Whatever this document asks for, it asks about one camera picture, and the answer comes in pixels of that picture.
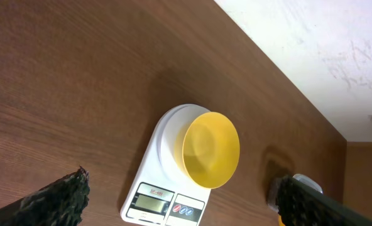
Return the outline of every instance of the button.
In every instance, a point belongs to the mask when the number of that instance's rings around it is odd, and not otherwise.
[[[180,207],[182,207],[181,205],[175,205],[173,208],[172,208],[172,211],[174,211],[174,212],[177,212],[177,211],[179,211],[180,210]]]
[[[187,211],[186,211],[186,216],[190,216],[191,214],[193,213],[193,208],[189,208]]]
[[[184,214],[186,211],[187,211],[187,207],[182,207],[182,208],[179,210],[179,213],[180,213],[180,214]]]

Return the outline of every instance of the digital screen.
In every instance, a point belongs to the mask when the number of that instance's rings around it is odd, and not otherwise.
[[[135,206],[160,213],[165,203],[165,201],[157,200],[155,198],[150,198],[144,195],[139,195]]]

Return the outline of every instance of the scale platform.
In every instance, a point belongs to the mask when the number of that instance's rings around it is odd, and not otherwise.
[[[209,112],[201,106],[184,104],[160,119],[121,209],[126,222],[140,225],[196,226],[211,189],[194,183],[178,168],[173,147],[181,128]]]

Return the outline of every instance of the red button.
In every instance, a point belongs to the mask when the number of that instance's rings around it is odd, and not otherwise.
[[[177,211],[179,211],[180,210],[180,207],[182,207],[181,205],[175,205],[173,208],[172,208],[172,211],[174,211],[174,212],[177,212]]]

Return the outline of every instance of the blue button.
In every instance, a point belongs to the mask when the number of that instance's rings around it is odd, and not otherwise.
[[[190,216],[191,214],[193,213],[193,208],[189,208],[187,211],[186,211],[186,216]]]
[[[180,214],[184,214],[186,211],[187,211],[187,207],[182,207],[182,208],[179,210],[179,213],[180,213]]]

